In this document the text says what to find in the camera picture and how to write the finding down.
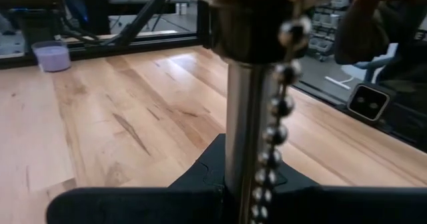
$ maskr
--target purple container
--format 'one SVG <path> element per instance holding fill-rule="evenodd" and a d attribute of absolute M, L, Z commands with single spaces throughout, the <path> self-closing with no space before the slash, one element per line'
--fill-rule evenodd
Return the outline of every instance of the purple container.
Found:
<path fill-rule="evenodd" d="M 43 41 L 31 46 L 42 71 L 53 72 L 70 68 L 67 44 L 62 41 Z"/>

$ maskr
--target black base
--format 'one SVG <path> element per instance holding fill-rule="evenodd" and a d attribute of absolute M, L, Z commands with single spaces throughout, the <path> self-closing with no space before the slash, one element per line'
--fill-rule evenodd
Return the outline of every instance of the black base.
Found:
<path fill-rule="evenodd" d="M 225 201 L 225 135 L 168 188 L 82 188 L 55 198 L 48 224 L 236 223 Z M 283 163 L 270 223 L 427 223 L 427 189 L 324 187 Z"/>

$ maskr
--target wooden floor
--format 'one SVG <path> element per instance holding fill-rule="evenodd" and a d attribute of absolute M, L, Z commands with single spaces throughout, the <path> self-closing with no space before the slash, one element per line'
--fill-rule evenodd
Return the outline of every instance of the wooden floor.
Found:
<path fill-rule="evenodd" d="M 201 47 L 0 71 L 0 223 L 43 223 L 75 187 L 169 185 L 225 131 L 226 77 Z M 292 95 L 293 168 L 326 185 L 427 185 L 427 155 Z"/>

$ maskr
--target metal pole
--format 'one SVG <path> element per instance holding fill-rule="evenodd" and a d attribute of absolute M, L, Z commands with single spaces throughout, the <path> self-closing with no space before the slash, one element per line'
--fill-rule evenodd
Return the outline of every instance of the metal pole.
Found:
<path fill-rule="evenodd" d="M 267 103 L 274 90 L 272 65 L 228 64 L 225 184 L 234 223 L 249 223 L 255 164 L 263 148 L 262 131 L 269 121 Z"/>

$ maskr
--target ball chain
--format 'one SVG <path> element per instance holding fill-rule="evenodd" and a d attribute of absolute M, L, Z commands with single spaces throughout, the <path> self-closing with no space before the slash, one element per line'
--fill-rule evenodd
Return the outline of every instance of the ball chain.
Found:
<path fill-rule="evenodd" d="M 287 51 L 283 63 L 277 64 L 273 72 L 278 90 L 271 98 L 268 108 L 274 122 L 266 127 L 263 134 L 266 148 L 258 157 L 260 166 L 255 174 L 256 184 L 252 191 L 251 224 L 268 222 L 268 206 L 273 199 L 277 168 L 282 160 L 277 147 L 288 138 L 288 130 L 281 124 L 281 120 L 292 112 L 295 104 L 292 97 L 287 94 L 287 88 L 302 74 L 300 63 L 294 59 L 294 52 L 307 45 L 312 27 L 310 19 L 302 15 L 302 0 L 290 1 L 294 2 L 292 18 L 282 23 L 278 34 L 279 42 Z"/>

